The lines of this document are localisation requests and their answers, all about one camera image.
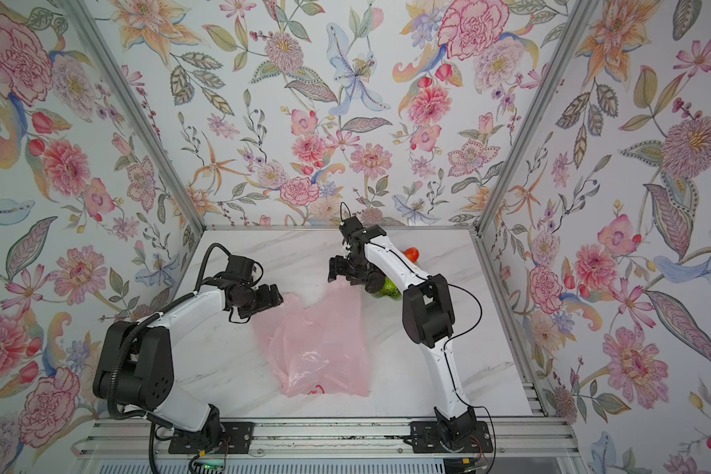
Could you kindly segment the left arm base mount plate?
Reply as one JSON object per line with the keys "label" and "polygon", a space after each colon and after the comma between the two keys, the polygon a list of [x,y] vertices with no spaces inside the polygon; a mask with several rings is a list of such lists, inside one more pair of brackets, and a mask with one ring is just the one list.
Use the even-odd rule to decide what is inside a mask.
{"label": "left arm base mount plate", "polygon": [[175,430],[169,454],[248,454],[256,425],[252,422],[221,422],[191,433]]}

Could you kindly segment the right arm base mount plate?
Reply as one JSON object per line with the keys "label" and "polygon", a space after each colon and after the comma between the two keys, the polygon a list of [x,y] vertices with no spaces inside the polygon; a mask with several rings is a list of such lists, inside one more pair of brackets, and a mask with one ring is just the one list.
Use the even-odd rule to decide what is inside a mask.
{"label": "right arm base mount plate", "polygon": [[493,436],[485,422],[476,422],[458,433],[438,421],[411,422],[406,440],[414,453],[419,454],[492,454]]}

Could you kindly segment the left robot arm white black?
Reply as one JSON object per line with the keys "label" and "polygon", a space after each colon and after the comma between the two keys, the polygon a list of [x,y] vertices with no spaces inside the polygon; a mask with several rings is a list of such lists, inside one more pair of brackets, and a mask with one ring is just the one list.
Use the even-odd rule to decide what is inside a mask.
{"label": "left robot arm white black", "polygon": [[277,308],[284,298],[275,284],[263,284],[263,267],[235,255],[209,276],[201,263],[194,288],[137,322],[119,321],[107,331],[93,381],[114,420],[142,418],[187,434],[216,436],[218,410],[176,381],[174,348],[203,322],[221,313],[244,324]]}

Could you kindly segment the pink plastic bag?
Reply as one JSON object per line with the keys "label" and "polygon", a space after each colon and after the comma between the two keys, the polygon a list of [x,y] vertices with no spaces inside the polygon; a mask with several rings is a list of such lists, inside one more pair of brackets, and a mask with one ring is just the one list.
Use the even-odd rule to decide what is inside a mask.
{"label": "pink plastic bag", "polygon": [[293,294],[252,318],[259,345],[285,397],[371,392],[371,367],[361,319],[361,289],[330,284],[306,307]]}

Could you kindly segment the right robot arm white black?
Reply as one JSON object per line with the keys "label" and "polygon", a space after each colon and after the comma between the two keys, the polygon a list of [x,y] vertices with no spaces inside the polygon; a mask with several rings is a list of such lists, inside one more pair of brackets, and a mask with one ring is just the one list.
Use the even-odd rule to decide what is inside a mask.
{"label": "right robot arm white black", "polygon": [[329,282],[342,277],[353,286],[377,294],[392,282],[402,295],[401,321],[409,339],[420,346],[433,381],[438,406],[436,432],[446,450],[459,452],[474,435],[476,409],[465,400],[453,353],[456,322],[452,285],[430,275],[400,252],[378,225],[366,227],[355,216],[339,226],[346,251],[330,259]]}

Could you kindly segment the red orange tomato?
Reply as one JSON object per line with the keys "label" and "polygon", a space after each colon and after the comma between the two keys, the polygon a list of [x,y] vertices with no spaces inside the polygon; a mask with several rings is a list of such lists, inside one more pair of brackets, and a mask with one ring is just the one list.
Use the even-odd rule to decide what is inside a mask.
{"label": "red orange tomato", "polygon": [[403,252],[403,255],[414,265],[418,264],[418,260],[420,259],[421,253],[420,251],[415,248],[411,247],[409,249],[406,249]]}

